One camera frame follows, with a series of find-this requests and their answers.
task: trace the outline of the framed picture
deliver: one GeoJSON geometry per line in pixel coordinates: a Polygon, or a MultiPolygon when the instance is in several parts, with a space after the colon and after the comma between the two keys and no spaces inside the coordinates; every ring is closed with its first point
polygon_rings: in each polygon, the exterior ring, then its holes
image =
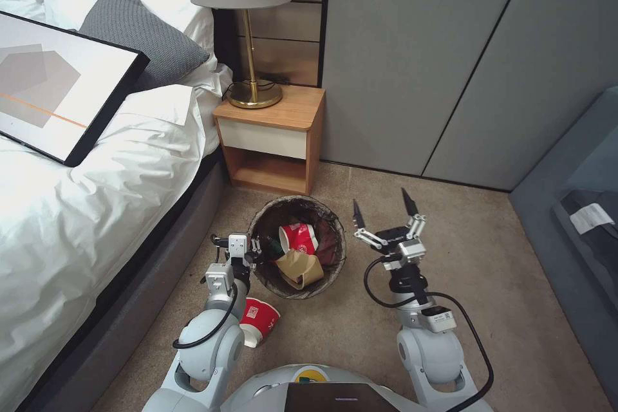
{"type": "Polygon", "coordinates": [[[0,30],[0,133],[79,165],[149,59],[8,13],[0,30]]]}

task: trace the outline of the nightstand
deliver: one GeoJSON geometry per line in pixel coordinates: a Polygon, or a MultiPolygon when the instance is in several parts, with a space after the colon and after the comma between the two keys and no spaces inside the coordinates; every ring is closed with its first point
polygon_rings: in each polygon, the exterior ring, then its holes
{"type": "Polygon", "coordinates": [[[320,159],[324,90],[281,86],[274,106],[243,109],[224,101],[214,118],[232,185],[310,194],[320,159]]]}

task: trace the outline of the paper cup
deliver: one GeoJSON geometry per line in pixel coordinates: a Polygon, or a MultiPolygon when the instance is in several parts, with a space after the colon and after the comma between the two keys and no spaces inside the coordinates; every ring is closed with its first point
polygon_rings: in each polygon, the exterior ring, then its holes
{"type": "Polygon", "coordinates": [[[273,306],[255,298],[247,298],[240,328],[245,332],[245,346],[255,348],[272,331],[281,314],[273,306]]]}
{"type": "Polygon", "coordinates": [[[309,224],[298,223],[279,227],[279,240],[285,253],[293,249],[306,254],[315,254],[317,250],[314,228],[309,224]]]}

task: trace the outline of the drawer front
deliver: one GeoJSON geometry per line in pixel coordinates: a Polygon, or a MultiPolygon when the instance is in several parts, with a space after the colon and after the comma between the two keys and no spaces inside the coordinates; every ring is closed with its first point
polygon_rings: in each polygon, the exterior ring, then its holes
{"type": "Polygon", "coordinates": [[[307,132],[218,119],[223,145],[272,155],[306,159],[307,132]]]}

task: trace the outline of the brass lamp base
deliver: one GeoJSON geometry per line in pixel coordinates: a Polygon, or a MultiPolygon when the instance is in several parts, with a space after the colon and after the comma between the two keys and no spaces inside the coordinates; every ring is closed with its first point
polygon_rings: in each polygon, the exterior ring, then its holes
{"type": "Polygon", "coordinates": [[[281,87],[269,80],[257,81],[257,98],[254,100],[251,94],[249,82],[235,82],[232,85],[227,99],[231,104],[239,108],[257,109],[272,106],[281,100],[283,93],[281,87]]]}

